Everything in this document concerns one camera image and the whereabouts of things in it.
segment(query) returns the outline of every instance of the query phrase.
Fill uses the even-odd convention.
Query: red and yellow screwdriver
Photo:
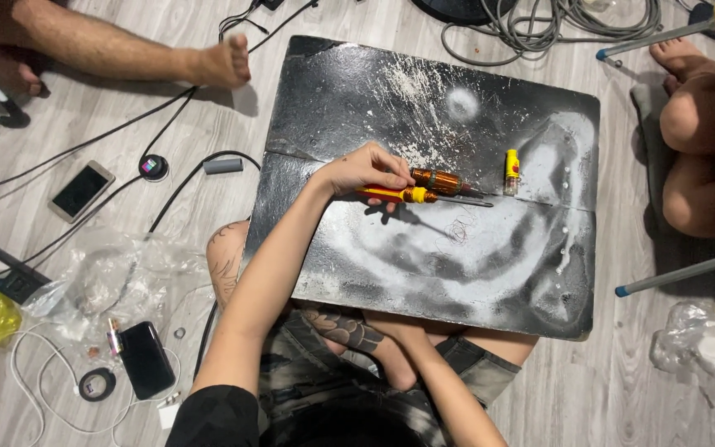
[[[456,197],[438,196],[436,192],[428,191],[419,186],[408,186],[404,189],[390,189],[379,185],[366,185],[355,188],[355,192],[361,196],[372,197],[388,202],[407,204],[431,204],[438,200],[454,202],[455,204],[476,205],[480,207],[492,207],[492,204],[480,202],[479,200],[458,199]]]

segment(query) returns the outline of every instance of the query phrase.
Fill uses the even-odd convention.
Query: phone screen
[[[164,355],[161,341],[149,321],[144,321],[120,333],[123,360],[137,399],[148,399],[173,385],[175,375]]]
[[[67,186],[56,195],[52,202],[70,217],[75,217],[90,200],[106,187],[109,181],[94,168],[85,166],[82,172],[71,180]]]

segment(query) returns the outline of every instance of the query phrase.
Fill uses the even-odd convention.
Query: round black base
[[[514,3],[513,0],[485,0],[487,7],[495,12],[501,2],[501,15],[506,15]],[[423,12],[445,23],[458,25],[487,25],[490,18],[479,0],[412,0]]]

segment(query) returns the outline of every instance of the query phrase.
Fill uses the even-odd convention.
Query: smartphone
[[[48,202],[48,208],[73,224],[113,182],[112,173],[91,161]]]
[[[137,399],[149,399],[173,385],[175,374],[154,323],[143,321],[120,332],[120,340],[123,344],[120,358]]]

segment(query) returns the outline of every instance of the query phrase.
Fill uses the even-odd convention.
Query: white cable
[[[68,422],[65,418],[60,416],[56,411],[54,411],[54,409],[48,404],[48,402],[46,402],[45,396],[43,395],[43,390],[41,388],[41,382],[43,380],[43,373],[44,373],[46,367],[48,366],[48,364],[51,362],[52,359],[54,359],[55,356],[58,356],[60,358],[60,360],[62,360],[62,362],[65,364],[65,367],[67,368],[68,372],[71,375],[73,393],[76,395],[79,394],[78,388],[77,388],[78,382],[76,380],[76,374],[74,373],[73,368],[71,367],[71,364],[67,361],[67,358],[62,355],[62,352],[60,352],[63,348],[57,348],[54,345],[54,343],[52,343],[51,340],[49,340],[45,336],[42,336],[41,334],[33,332],[33,330],[35,330],[35,328],[37,328],[38,326],[41,326],[43,324],[46,324],[46,323],[43,322],[43,323],[35,324],[34,326],[32,326],[31,328],[29,328],[25,331],[15,331],[14,333],[21,334],[21,336],[18,337],[18,339],[15,341],[14,346],[13,346],[13,352],[10,355],[10,371],[12,371],[13,376],[15,377],[16,384],[21,388],[22,391],[24,391],[24,394],[26,394],[27,398],[29,398],[29,401],[35,407],[35,410],[37,411],[37,414],[38,414],[38,418],[40,419],[40,422],[41,422],[41,428],[38,432],[37,438],[31,444],[29,444],[29,447],[34,447],[34,445],[37,442],[39,442],[41,440],[41,438],[43,437],[43,433],[45,432],[46,421],[45,421],[45,415],[43,413],[43,409],[42,409],[40,403],[37,401],[37,399],[35,399],[35,395],[33,394],[33,392],[31,390],[29,390],[29,387],[26,386],[26,383],[24,383],[24,380],[21,377],[21,373],[18,371],[18,368],[15,363],[18,347],[21,345],[21,341],[24,340],[24,338],[27,335],[37,337],[38,339],[42,340],[45,344],[47,344],[53,350],[52,354],[46,359],[46,361],[41,366],[41,369],[37,373],[37,395],[41,398],[41,401],[43,401],[43,404],[46,406],[46,408],[48,408],[48,410],[52,414],[54,414],[60,421],[64,422],[66,426],[68,426],[69,428],[71,428],[72,430],[74,430],[77,433],[98,434],[98,433],[103,433],[105,431],[111,430],[110,436],[112,439],[112,444],[115,445],[115,447],[120,447],[120,445],[115,441],[114,430],[115,430],[115,428],[118,427],[118,425],[120,425],[121,422],[123,422],[123,420],[125,419],[126,415],[128,415],[129,410],[131,409],[132,406],[135,406],[136,404],[143,403],[143,402],[164,401],[167,397],[173,395],[175,392],[175,389],[178,387],[179,377],[181,376],[181,360],[171,349],[164,348],[165,351],[173,354],[173,357],[175,358],[175,362],[178,364],[178,373],[175,375],[175,381],[173,382],[173,388],[170,390],[170,392],[167,393],[167,395],[165,395],[161,398],[158,398],[158,399],[146,399],[146,400],[134,401],[134,392],[132,392],[132,393],[130,393],[130,396],[129,396],[129,405],[127,405],[126,407],[124,407],[123,409],[121,409],[119,412],[117,412],[115,414],[112,425],[110,425],[109,427],[106,427],[105,429],[96,430],[96,431],[80,429],[79,427],[75,426],[73,423]]]

